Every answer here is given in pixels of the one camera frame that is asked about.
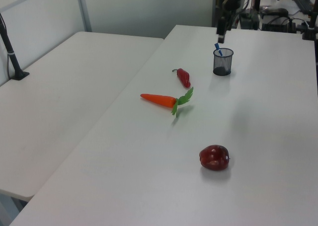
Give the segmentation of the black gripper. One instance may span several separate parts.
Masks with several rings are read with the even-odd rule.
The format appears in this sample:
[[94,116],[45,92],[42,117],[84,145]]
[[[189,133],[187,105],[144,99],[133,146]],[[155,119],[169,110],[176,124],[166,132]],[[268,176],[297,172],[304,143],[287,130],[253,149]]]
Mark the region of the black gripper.
[[227,14],[227,20],[222,16],[217,24],[218,43],[224,43],[226,30],[232,29],[241,0],[217,0],[217,6]]

